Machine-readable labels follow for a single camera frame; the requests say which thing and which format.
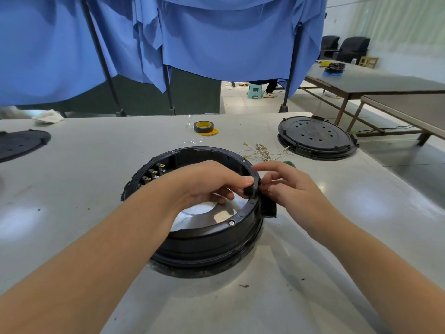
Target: white sneaker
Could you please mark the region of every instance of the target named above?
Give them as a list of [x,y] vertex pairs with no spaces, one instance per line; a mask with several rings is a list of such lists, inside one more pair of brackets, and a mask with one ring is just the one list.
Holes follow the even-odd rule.
[[272,98],[272,97],[276,97],[277,95],[275,95],[274,93],[267,93],[264,92],[263,93],[263,98]]

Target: green plastic stool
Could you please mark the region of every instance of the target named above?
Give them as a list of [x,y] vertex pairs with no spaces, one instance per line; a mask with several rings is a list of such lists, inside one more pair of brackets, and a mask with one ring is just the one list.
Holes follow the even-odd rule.
[[248,99],[258,98],[259,100],[263,98],[263,90],[261,85],[249,84]]

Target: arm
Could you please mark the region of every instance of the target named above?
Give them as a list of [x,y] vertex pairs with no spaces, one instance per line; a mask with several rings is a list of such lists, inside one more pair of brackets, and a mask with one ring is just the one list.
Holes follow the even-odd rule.
[[395,333],[445,333],[443,289],[346,219],[308,174],[281,162],[252,168],[270,171],[260,189],[337,257]]
[[99,333],[181,210],[252,184],[213,161],[154,180],[3,294],[0,333]]

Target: black chair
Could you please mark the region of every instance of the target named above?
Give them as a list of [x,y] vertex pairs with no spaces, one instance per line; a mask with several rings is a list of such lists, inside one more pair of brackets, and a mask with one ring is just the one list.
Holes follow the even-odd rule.
[[339,39],[340,38],[335,35],[323,36],[321,39],[320,55],[318,56],[318,59],[331,59],[334,52],[338,51]]
[[359,63],[362,56],[366,56],[370,38],[362,36],[348,37],[340,46],[339,52],[335,52],[332,56],[333,60],[345,63],[351,63],[353,59],[357,59]]

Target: white table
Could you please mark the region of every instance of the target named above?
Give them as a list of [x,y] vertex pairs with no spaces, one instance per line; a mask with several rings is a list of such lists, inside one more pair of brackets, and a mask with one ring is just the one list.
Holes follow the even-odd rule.
[[[208,116],[219,133],[198,143],[239,152],[243,142],[259,142],[278,151],[278,123],[295,115]],[[184,141],[196,135],[186,132],[187,122],[186,116],[71,118],[39,128],[52,134],[48,145],[0,163],[0,293],[112,212],[124,185],[151,157],[189,146]],[[37,129],[33,124],[3,120],[0,130]],[[285,159],[309,173],[349,219],[445,287],[444,210],[362,151],[335,162]],[[186,280],[146,267],[103,333],[367,334],[382,328],[336,258],[280,207],[276,219],[266,219],[256,248],[226,272]]]

